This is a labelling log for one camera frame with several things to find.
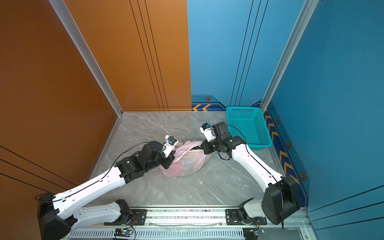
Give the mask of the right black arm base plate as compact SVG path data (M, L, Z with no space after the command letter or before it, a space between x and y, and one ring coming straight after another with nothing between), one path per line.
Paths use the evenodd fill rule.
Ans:
M227 225L267 225L267 219L265 217L249 217L245 211L240 209L226 209L226 221Z

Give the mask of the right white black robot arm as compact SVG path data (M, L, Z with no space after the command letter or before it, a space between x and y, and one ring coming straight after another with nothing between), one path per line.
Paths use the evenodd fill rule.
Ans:
M232 136L229 128L224 122L204 123L200 131L206 139L201 148L205 155L213 152L227 154L228 159L235 160L247 170L263 190L262 201L249 199L239 205L241 221L251 224L256 221L258 211L262 211L272 224L283 225L285 219L301 208L298 183L270 168L251 150L243 134Z

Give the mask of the teal plastic mesh basket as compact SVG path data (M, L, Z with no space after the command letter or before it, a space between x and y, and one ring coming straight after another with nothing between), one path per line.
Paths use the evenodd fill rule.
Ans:
M260 108L228 107L226 113L231 135L241 137L247 142L251 150L258 151L273 145Z

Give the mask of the pink plastic bag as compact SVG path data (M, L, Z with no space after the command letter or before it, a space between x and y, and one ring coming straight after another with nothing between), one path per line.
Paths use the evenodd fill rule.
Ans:
M202 141L186 141L177 143L174 153L174 161L168 169L159 166L159 169L166 178L188 176L194 174L208 162L212 153L206 155L201 148Z

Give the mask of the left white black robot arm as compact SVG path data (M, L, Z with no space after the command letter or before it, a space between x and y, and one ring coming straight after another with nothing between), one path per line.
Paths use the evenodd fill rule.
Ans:
M104 223L121 226L133 223L134 214L125 200L87 207L98 197L141 178L148 171L173 163L178 140L169 136L162 144L151 141L141 151L117 161L95 178L62 193L47 192L38 197L38 222L43 240L60 240L72 230Z

